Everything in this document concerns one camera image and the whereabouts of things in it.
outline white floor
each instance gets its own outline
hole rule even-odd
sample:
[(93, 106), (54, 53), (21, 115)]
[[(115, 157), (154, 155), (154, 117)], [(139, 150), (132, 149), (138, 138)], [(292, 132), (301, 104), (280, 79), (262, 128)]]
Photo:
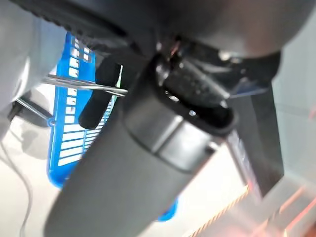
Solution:
[[(52, 110), (54, 87), (41, 86), (39, 91), (45, 94), (48, 101), (48, 105), (46, 103), (42, 106)], [(45, 103), (45, 100), (40, 100), (39, 103)], [(12, 159), (28, 177), (34, 193), (26, 237), (42, 237), (47, 214), (59, 192), (46, 174), (50, 129), (38, 128), (16, 118), (11, 130), (19, 140), (24, 140), (24, 146), (11, 132), (8, 132), (3, 143)], [(0, 236), (17, 237), (27, 207), (27, 193), (18, 177), (2, 163), (0, 174)], [(243, 184), (235, 165), (223, 147), (180, 195), (175, 217), (169, 222), (153, 223), (141, 236), (188, 236), (242, 191)]]

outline black rubber handle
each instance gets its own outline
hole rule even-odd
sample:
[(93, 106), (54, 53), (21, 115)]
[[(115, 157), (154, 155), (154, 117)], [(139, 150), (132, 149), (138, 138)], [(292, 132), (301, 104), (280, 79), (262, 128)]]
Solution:
[[(120, 65), (110, 57), (104, 58), (95, 73), (95, 82), (100, 85), (115, 86), (119, 80)], [(85, 129), (95, 129), (112, 95), (100, 90), (94, 90), (79, 116), (79, 124)]]
[(130, 136), (121, 105), (60, 193), (46, 237), (135, 237), (174, 202), (192, 179)]

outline blue plastic basket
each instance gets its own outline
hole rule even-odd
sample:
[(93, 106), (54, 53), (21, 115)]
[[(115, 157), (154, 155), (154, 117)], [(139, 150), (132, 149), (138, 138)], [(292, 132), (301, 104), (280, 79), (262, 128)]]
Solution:
[[(65, 48), (57, 65), (57, 76), (73, 80), (95, 82), (95, 55), (80, 44), (70, 33), (66, 35)], [(91, 91), (56, 87), (54, 102), (55, 126), (50, 135), (48, 176), (57, 187), (62, 187), (84, 152), (90, 147), (108, 120), (115, 96), (112, 96), (107, 110), (95, 130), (86, 130), (78, 123), (78, 118), (88, 102)], [(177, 209), (178, 200), (158, 221), (170, 220)]]

